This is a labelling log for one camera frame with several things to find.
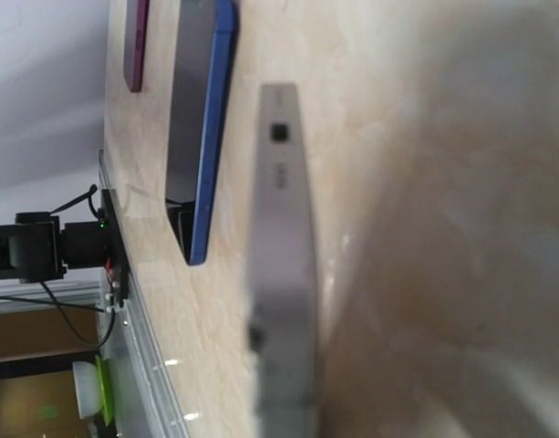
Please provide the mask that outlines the blue phone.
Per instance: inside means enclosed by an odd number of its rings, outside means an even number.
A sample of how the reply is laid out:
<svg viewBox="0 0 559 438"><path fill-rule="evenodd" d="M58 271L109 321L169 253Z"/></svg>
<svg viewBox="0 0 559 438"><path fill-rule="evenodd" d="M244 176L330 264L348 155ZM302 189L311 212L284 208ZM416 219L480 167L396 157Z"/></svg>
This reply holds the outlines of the blue phone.
<svg viewBox="0 0 559 438"><path fill-rule="evenodd" d="M181 3L165 203L190 266L207 256L237 27L232 1Z"/></svg>

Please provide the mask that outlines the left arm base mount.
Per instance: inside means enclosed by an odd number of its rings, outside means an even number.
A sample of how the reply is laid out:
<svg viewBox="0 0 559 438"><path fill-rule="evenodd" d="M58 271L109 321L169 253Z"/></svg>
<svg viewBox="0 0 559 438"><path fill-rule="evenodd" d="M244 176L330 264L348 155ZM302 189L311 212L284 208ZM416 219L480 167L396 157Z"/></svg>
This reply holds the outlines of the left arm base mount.
<svg viewBox="0 0 559 438"><path fill-rule="evenodd" d="M87 202L94 219L65 223L59 214ZM101 267L117 306L129 297L129 260L110 190L91 185L86 193L51 212L16 214L0 225L0 280L22 283L60 280L67 271Z"/></svg>

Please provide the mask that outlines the black phone red case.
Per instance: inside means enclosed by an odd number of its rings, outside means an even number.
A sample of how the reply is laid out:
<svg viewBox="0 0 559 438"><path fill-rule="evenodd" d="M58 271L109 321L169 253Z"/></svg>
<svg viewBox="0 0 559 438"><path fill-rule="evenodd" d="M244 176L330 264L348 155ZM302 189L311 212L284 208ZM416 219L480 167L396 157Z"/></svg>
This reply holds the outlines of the black phone red case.
<svg viewBox="0 0 559 438"><path fill-rule="evenodd" d="M132 93L140 92L142 87L149 6L149 0L127 1L123 76Z"/></svg>

